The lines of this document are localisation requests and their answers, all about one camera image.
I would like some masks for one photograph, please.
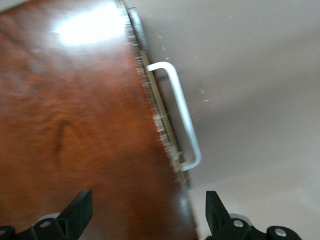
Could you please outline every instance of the silver handle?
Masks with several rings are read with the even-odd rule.
[[[148,71],[154,71],[157,69],[164,69],[169,76],[173,94],[174,94],[174,97],[179,109],[179,113],[182,119],[183,127],[193,150],[193,154],[194,154],[193,161],[184,162],[182,163],[182,166],[181,166],[182,171],[187,171],[197,166],[201,161],[201,152],[200,152],[200,147],[196,137],[195,129],[191,121],[191,117],[190,117],[190,113],[189,113],[186,99],[184,96],[184,92],[182,90],[180,80],[175,67],[171,63],[166,61],[153,63],[147,66]]]

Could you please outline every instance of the silver screw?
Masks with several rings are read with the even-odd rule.
[[[40,228],[43,229],[43,228],[45,228],[45,227],[48,227],[50,224],[51,224],[51,222],[45,221],[45,222],[43,222],[43,223],[40,224]]]
[[[281,229],[281,228],[276,228],[274,230],[275,234],[277,234],[280,237],[286,237],[287,233],[285,232],[285,230]]]
[[[237,228],[242,228],[244,226],[244,223],[240,220],[234,220],[233,225],[235,225]]]

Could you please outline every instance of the brown wooden surface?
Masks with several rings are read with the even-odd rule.
[[[195,240],[127,36],[72,46],[54,31],[105,4],[34,0],[0,14],[0,226],[20,232],[89,189],[83,239]]]

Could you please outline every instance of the polished wood panel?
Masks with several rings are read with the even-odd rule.
[[[71,44],[57,30],[105,6],[109,27],[126,24],[112,0],[34,0],[0,15],[0,226],[22,231],[90,189],[83,239],[195,240],[126,32]]]

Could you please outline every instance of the glossy wood tabletop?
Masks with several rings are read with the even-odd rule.
[[[34,0],[0,14],[0,226],[23,231],[89,189],[82,239],[197,239],[119,5]]]

